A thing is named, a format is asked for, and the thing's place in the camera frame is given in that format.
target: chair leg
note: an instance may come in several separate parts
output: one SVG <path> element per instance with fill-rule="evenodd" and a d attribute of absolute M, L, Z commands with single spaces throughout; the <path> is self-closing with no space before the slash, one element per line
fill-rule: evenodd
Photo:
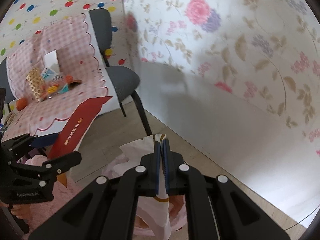
<path fill-rule="evenodd" d="M 124 108 L 123 108 L 122 103 L 119 102 L 119 105 L 120 105 L 120 109 L 121 109 L 121 111 L 122 111 L 123 116 L 124 116 L 124 117 L 127 117 L 127 114 L 126 114 L 125 111 L 124 111 Z"/>
<path fill-rule="evenodd" d="M 146 113 L 145 113 L 145 111 L 143 109 L 143 105 L 142 105 L 142 102 L 140 100 L 140 97 L 139 97 L 138 93 L 136 91 L 134 91 L 131 94 L 131 97 L 132 97 L 134 103 L 136 104 L 136 108 L 137 108 L 138 113 L 140 115 L 140 119 L 141 119 L 141 122 L 143 124 L 144 130 L 146 131 L 148 136 L 152 135 L 151 128 L 150 128 Z"/>

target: white screw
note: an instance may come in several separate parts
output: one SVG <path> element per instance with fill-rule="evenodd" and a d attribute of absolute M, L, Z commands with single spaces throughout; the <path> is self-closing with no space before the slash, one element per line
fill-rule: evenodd
<path fill-rule="evenodd" d="M 39 186 L 40 187 L 44 187 L 46 185 L 46 182 L 44 181 L 44 180 L 41 180 L 40 182 L 39 182 Z"/>
<path fill-rule="evenodd" d="M 190 169 L 190 166 L 186 165 L 186 164 L 181 164 L 179 166 L 179 170 L 181 170 L 181 171 L 188 171 L 189 169 Z"/>
<path fill-rule="evenodd" d="M 146 169 L 147 168 L 145 166 L 139 165 L 139 166 L 136 167 L 136 172 L 139 172 L 139 173 L 145 172 Z"/>
<path fill-rule="evenodd" d="M 226 183 L 228 181 L 228 178 L 225 175 L 219 175 L 218 176 L 218 181 L 221 182 L 221 183 Z"/>
<path fill-rule="evenodd" d="M 98 184 L 105 184 L 107 182 L 107 178 L 105 176 L 97 177 L 96 182 Z"/>

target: blue dot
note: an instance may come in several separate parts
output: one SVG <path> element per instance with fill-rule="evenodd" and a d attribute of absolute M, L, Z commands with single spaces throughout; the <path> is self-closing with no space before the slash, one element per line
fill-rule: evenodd
<path fill-rule="evenodd" d="M 27 12 L 31 11 L 35 6 L 34 5 L 30 5 L 27 9 Z"/>

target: yellow dot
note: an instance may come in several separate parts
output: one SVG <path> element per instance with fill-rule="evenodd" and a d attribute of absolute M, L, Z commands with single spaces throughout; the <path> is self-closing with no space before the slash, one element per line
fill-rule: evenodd
<path fill-rule="evenodd" d="M 111 55 L 112 55 L 112 49 L 106 49 L 106 50 L 104 51 L 104 54 L 105 54 L 106 56 L 111 56 Z"/>
<path fill-rule="evenodd" d="M 116 7 L 114 7 L 114 6 L 110 6 L 109 8 L 108 8 L 108 11 L 109 12 L 114 12 L 116 10 Z"/>
<path fill-rule="evenodd" d="M 33 20 L 33 23 L 38 23 L 40 21 L 40 17 L 37 17 Z"/>

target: wooden floor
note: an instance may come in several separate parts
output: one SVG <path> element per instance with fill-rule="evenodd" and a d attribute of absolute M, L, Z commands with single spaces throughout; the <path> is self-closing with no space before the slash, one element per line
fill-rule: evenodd
<path fill-rule="evenodd" d="M 85 135 L 79 152 L 82 162 L 71 171 L 71 177 L 77 185 L 84 187 L 101 174 L 101 170 L 122 152 L 119 146 L 146 136 L 138 112 L 133 102 L 124 106 L 127 117 L 123 117 L 121 110 L 117 109 L 107 114 L 98 116 Z M 289 218 L 279 209 L 271 205 L 247 186 L 228 174 L 215 162 L 207 158 L 187 141 L 173 132 L 170 128 L 147 113 L 152 132 L 164 133 L 170 140 L 170 148 L 183 155 L 184 160 L 194 166 L 202 174 L 215 177 L 219 174 L 227 175 L 240 187 L 258 206 L 260 206 L 283 229 L 287 229 L 296 221 Z M 292 240 L 298 240 L 306 229 L 300 224 L 287 230 Z M 154 237 L 135 236 L 135 240 L 150 240 Z M 173 233 L 170 240 L 187 240 L 188 230 L 184 226 Z"/>

